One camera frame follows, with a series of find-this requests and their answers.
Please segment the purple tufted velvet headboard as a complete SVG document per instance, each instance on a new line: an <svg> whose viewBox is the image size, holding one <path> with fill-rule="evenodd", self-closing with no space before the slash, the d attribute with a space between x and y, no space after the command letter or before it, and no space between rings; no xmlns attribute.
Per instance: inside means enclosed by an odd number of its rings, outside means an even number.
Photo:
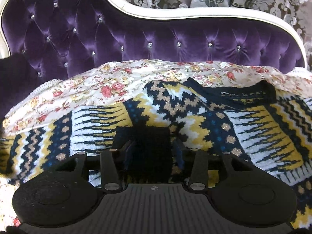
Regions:
<svg viewBox="0 0 312 234"><path fill-rule="evenodd" d="M126 0L1 0L2 116L46 81L137 59L227 61L284 73L307 64L297 32L257 10L157 10Z"/></svg>

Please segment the floral quilted bedspread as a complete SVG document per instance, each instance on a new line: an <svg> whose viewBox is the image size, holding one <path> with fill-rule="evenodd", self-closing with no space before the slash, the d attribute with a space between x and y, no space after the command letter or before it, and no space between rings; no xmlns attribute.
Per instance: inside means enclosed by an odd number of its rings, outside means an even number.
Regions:
<svg viewBox="0 0 312 234"><path fill-rule="evenodd" d="M271 66L241 66L219 61L108 62L71 79L53 79L36 88L6 114L1 137L45 126L80 106L125 102L153 80L183 83L188 79L208 88L244 88L266 80L279 89L311 98L311 73L304 68L294 68L284 74Z"/></svg>

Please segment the yellow navy white knit sweater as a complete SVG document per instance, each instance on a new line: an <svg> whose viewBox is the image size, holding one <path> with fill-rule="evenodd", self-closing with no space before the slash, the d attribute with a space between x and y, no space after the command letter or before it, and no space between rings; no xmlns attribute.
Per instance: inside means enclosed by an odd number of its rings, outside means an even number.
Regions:
<svg viewBox="0 0 312 234"><path fill-rule="evenodd" d="M135 97L80 106L45 126L1 137L1 174L24 183L78 153L136 145L124 183L187 183L195 150L232 153L291 186L294 228L311 228L311 98L255 85L208 88L153 80Z"/></svg>

